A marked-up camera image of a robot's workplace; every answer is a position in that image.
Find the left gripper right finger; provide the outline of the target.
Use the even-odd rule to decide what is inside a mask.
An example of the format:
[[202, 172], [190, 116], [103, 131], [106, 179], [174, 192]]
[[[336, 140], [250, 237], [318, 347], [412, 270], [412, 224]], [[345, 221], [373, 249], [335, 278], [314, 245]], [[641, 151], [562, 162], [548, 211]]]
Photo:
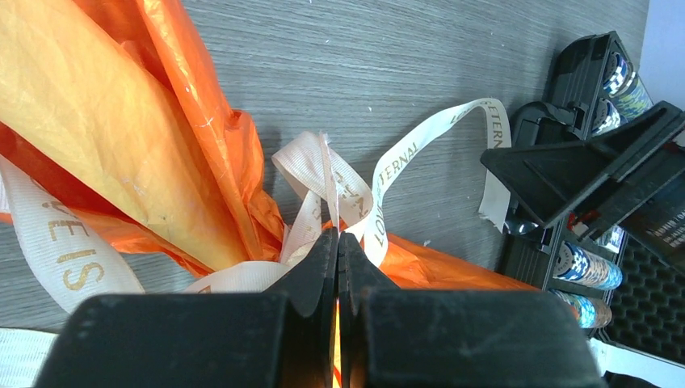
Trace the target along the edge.
[[602, 387], [568, 305], [541, 291], [401, 289], [338, 241], [344, 387]]

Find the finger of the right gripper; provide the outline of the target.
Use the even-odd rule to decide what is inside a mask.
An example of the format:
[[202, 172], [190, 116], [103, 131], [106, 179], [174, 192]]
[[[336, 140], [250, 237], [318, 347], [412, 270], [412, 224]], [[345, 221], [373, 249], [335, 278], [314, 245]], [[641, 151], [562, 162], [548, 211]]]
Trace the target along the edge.
[[657, 156], [682, 157], [674, 138], [684, 112], [659, 102], [637, 119], [585, 141], [486, 150], [481, 164], [508, 189], [532, 221], [556, 224], [573, 211], [598, 210], [602, 200]]

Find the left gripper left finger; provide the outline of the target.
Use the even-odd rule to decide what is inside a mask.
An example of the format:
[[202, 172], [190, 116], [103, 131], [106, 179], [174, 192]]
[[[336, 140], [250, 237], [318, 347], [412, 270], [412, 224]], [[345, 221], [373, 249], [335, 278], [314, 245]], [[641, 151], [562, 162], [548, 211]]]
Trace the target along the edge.
[[337, 230], [261, 293], [98, 295], [57, 337], [38, 387], [330, 387]]

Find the cream printed ribbon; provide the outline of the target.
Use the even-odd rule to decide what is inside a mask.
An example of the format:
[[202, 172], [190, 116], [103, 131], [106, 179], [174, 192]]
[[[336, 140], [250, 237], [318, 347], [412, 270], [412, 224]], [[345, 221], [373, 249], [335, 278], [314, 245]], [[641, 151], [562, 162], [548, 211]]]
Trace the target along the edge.
[[[198, 280], [192, 292], [204, 286], [221, 291], [264, 290], [277, 276], [303, 259], [305, 250], [319, 236], [314, 214], [321, 208], [321, 200], [334, 201], [334, 210], [346, 222], [348, 230], [364, 243], [372, 262], [380, 265], [388, 254], [388, 236], [382, 218], [385, 193], [414, 157], [437, 137], [449, 131], [471, 111], [485, 112], [487, 146], [511, 146], [511, 130], [503, 104], [492, 98], [477, 99], [442, 110], [425, 119], [391, 147], [378, 161], [371, 183], [364, 182], [356, 171], [337, 155], [321, 137], [302, 133], [279, 150], [273, 158], [280, 173], [296, 189], [304, 201], [294, 226], [288, 231], [277, 262], [256, 261], [238, 264], [217, 274]], [[18, 217], [16, 226], [19, 244], [36, 279], [68, 310], [86, 296], [105, 291], [132, 291], [143, 288], [123, 257], [102, 238], [93, 234], [75, 242], [61, 243], [60, 253], [75, 253], [78, 262], [85, 254], [95, 255], [98, 268], [111, 269], [113, 275], [102, 285], [91, 286], [85, 292], [69, 295], [57, 289], [57, 268], [48, 262], [48, 238], [38, 225], [48, 219], [48, 212], [38, 209], [40, 200], [51, 200], [35, 183], [7, 160], [1, 162], [1, 197], [5, 212]]]

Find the orange flower bouquet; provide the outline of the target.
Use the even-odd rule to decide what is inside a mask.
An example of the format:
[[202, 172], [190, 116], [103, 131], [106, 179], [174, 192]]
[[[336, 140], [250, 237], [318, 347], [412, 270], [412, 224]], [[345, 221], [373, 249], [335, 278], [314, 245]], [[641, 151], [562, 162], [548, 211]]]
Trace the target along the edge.
[[[94, 254], [79, 263], [57, 250], [87, 234], [120, 254], [143, 288], [86, 296], [73, 310], [45, 289], [69, 318], [98, 295], [261, 293], [285, 275], [260, 291], [191, 291], [238, 264], [277, 262], [296, 221], [285, 224], [264, 190], [254, 121], [230, 107], [179, 1], [2, 2], [2, 160], [52, 196], [38, 203], [48, 212], [38, 229], [58, 290], [72, 296], [113, 275]], [[353, 235], [331, 199], [314, 218], [313, 244], [327, 230]], [[376, 266], [401, 289], [526, 289], [386, 233]], [[59, 335], [2, 329], [2, 386], [38, 387]]]

